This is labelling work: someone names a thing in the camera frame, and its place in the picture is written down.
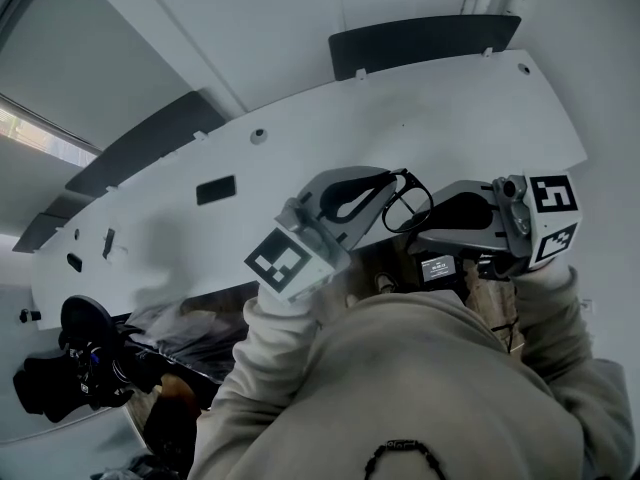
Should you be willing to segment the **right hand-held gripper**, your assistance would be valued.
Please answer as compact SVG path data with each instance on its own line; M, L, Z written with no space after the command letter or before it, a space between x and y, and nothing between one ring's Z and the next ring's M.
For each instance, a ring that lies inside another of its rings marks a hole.
M416 235L414 251L471 249L507 252L536 269L568 251L582 221L579 201L566 171L526 171L489 183L454 182L432 196L434 209L495 209L502 224L482 229L438 228L425 224Z

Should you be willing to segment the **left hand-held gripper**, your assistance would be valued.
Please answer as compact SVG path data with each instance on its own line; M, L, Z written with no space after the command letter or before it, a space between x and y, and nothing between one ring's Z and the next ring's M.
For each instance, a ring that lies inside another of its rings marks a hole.
M278 216L254 226L244 264L279 301L307 296L349 266L350 249L373 226L396 185L396 176L379 167L321 172Z

